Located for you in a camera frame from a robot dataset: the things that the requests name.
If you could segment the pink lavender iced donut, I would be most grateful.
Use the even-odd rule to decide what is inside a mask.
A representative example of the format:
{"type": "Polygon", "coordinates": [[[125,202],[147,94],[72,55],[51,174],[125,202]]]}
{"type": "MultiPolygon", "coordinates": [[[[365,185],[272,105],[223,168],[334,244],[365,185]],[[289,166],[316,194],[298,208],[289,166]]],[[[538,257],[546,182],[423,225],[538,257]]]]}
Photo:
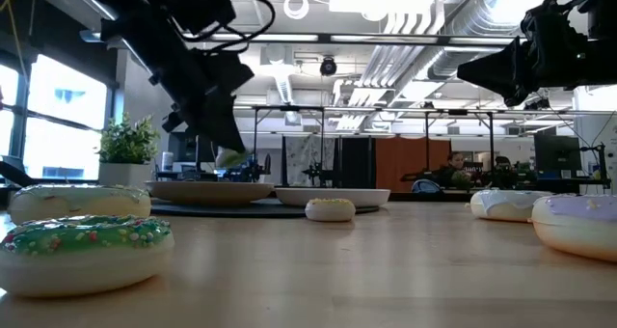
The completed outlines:
{"type": "Polygon", "coordinates": [[[538,199],[530,217],[544,245],[594,260],[617,262],[617,196],[553,195],[538,199]]]}

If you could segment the pale green iced donut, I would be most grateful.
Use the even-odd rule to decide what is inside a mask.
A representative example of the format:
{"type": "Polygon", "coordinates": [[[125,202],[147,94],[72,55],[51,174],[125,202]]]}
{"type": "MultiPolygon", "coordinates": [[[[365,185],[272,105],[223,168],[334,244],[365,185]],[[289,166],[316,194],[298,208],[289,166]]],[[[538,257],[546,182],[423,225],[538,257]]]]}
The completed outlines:
{"type": "Polygon", "coordinates": [[[37,184],[17,191],[8,212],[15,224],[83,215],[150,216],[147,191],[120,185],[37,184]]]}

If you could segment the white round plate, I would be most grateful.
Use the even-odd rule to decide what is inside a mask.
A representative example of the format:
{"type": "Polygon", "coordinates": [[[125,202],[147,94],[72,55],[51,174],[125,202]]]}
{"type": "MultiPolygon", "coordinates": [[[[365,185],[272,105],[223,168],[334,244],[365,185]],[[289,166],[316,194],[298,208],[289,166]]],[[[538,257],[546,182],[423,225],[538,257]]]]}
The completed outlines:
{"type": "Polygon", "coordinates": [[[305,206],[310,200],[344,199],[355,207],[384,205],[389,200],[388,189],[277,187],[277,198],[284,205],[305,206]]]}

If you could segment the tan round plate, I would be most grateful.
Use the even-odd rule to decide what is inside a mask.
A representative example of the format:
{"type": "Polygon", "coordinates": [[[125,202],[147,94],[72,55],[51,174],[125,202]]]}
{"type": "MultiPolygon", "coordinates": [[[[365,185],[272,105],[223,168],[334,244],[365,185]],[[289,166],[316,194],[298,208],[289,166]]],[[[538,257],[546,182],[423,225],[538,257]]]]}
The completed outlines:
{"type": "Polygon", "coordinates": [[[228,181],[146,181],[150,195],[177,205],[249,205],[274,191],[271,183],[228,181]]]}

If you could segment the white patterned curtain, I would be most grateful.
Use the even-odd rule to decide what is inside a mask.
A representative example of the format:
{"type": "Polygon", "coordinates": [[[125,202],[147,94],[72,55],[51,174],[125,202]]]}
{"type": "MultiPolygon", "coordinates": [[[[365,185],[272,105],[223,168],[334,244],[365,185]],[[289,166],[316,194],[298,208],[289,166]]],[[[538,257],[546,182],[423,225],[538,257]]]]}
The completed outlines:
{"type": "Polygon", "coordinates": [[[291,186],[312,186],[304,174],[310,166],[321,164],[332,170],[335,160],[335,139],[316,135],[285,137],[287,183],[291,186]]]}

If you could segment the large bright window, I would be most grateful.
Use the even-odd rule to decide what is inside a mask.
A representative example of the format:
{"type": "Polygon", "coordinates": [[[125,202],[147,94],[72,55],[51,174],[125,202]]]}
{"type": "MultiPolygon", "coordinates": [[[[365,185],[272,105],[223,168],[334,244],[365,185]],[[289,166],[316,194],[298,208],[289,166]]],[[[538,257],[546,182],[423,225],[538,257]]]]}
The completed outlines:
{"type": "Polygon", "coordinates": [[[56,60],[0,60],[0,157],[32,178],[96,180],[108,87],[56,60]]]}

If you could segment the green plant in white pot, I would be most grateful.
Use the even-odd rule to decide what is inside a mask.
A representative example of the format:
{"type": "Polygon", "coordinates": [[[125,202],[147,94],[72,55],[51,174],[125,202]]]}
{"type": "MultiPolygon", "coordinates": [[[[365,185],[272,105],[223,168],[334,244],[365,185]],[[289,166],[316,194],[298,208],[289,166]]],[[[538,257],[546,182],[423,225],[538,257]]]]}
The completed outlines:
{"type": "Polygon", "coordinates": [[[111,120],[101,133],[98,182],[145,189],[154,172],[159,138],[152,115],[132,122],[124,113],[119,123],[111,120]]]}

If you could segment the person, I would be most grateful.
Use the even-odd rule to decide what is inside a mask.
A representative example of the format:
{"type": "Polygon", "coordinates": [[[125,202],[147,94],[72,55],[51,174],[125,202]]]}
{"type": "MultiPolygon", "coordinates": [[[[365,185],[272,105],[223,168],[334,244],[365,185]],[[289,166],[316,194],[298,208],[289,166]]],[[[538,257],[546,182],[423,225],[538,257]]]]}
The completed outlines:
{"type": "Polygon", "coordinates": [[[437,184],[442,188],[469,190],[472,187],[471,175],[464,170],[464,156],[453,151],[447,157],[447,165],[435,174],[437,184]]]}

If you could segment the small yellow sprinkled donut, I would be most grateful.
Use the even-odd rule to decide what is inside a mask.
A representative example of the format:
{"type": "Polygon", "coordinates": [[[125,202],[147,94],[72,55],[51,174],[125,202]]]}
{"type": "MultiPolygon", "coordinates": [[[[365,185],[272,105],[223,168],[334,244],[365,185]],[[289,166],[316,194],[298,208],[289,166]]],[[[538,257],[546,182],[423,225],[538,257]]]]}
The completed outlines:
{"type": "Polygon", "coordinates": [[[305,207],[305,214],[317,222],[348,222],[355,216],[356,208],[346,199],[312,199],[305,207]]]}

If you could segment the green sprinkled donut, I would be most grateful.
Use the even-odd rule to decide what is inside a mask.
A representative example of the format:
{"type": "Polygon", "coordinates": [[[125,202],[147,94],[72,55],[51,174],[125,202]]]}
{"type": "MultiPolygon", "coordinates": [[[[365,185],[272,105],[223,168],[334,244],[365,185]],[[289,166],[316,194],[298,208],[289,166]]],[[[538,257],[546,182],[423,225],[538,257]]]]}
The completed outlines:
{"type": "Polygon", "coordinates": [[[170,223],[156,217],[28,221],[0,240],[0,288],[56,297],[128,287],[163,272],[173,250],[170,223]]]}

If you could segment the white green donut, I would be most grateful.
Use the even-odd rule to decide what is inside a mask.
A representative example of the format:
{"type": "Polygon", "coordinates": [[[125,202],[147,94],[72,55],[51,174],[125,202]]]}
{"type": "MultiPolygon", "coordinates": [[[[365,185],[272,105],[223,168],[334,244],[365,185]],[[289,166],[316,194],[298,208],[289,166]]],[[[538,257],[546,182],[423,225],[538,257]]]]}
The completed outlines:
{"type": "Polygon", "coordinates": [[[219,147],[217,156],[215,158],[215,165],[219,169],[233,168],[246,162],[251,156],[252,153],[248,150],[238,152],[235,150],[219,147]]]}

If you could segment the black computer monitor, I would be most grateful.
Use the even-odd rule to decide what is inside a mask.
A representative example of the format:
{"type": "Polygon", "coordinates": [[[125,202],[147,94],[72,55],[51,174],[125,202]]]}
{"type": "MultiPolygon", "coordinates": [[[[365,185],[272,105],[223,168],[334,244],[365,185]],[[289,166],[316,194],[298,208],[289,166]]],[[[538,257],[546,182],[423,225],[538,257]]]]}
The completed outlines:
{"type": "Polygon", "coordinates": [[[541,172],[581,169],[579,140],[557,135],[534,135],[535,166],[541,172]]]}
{"type": "Polygon", "coordinates": [[[168,150],[176,162],[214,162],[218,154],[217,145],[209,138],[187,132],[172,132],[168,150]]]}

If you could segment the black overhead crossbar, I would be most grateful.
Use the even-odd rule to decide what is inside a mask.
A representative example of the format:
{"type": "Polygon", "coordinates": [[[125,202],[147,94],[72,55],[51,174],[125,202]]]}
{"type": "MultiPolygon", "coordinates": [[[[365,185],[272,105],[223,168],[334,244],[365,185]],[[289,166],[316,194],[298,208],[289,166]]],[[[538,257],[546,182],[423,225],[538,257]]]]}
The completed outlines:
{"type": "Polygon", "coordinates": [[[502,47],[515,37],[510,36],[447,36],[447,35],[394,35],[394,34],[261,34],[257,43],[309,43],[357,45],[422,45],[462,47],[502,47]]]}

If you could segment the white iced donut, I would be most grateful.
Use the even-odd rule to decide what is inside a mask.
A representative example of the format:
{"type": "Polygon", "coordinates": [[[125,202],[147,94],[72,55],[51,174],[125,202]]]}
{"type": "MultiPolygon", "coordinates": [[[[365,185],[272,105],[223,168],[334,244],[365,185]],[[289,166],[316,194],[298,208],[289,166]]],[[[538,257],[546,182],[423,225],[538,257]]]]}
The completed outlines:
{"type": "Polygon", "coordinates": [[[531,217],[534,203],[552,196],[545,191],[482,190],[472,195],[471,213],[480,219],[526,223],[531,217]]]}

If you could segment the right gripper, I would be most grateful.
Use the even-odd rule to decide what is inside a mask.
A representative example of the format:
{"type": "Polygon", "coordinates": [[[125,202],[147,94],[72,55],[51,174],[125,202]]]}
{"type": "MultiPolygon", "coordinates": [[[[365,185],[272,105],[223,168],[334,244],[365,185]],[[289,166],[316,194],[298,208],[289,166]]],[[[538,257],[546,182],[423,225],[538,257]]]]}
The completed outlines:
{"type": "Polygon", "coordinates": [[[535,31],[521,36],[497,53],[458,67],[457,77],[473,85],[502,93],[506,107],[522,104],[543,87],[572,83],[586,36],[576,31],[535,31]]]}

